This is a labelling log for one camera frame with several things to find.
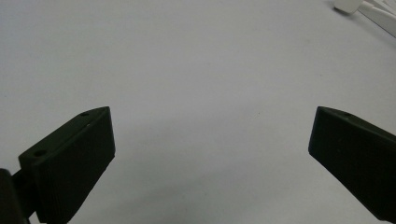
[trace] white object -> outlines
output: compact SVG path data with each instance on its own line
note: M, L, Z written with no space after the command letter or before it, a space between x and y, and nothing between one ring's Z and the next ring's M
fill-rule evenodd
M359 10L363 15L396 37L395 0L335 0L334 6L348 14Z

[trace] screw hole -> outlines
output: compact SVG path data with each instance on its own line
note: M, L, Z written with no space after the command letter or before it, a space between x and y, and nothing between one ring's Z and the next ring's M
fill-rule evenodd
M46 153L47 153L46 150L38 150L37 152L35 152L34 155L35 155L35 157L41 157L41 156L43 156Z

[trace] white table surface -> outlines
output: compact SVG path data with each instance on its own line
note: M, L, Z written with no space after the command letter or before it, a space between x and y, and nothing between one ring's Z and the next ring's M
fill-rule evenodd
M396 38L332 1L0 2L1 167L111 107L73 224L380 223L307 147L318 105L396 133L395 86Z

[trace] white background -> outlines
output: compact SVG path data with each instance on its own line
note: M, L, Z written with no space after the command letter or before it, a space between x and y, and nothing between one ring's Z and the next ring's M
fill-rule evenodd
M109 105L116 158L70 223L380 223L307 151L318 105L396 133L396 39L332 4L3 0L1 167Z

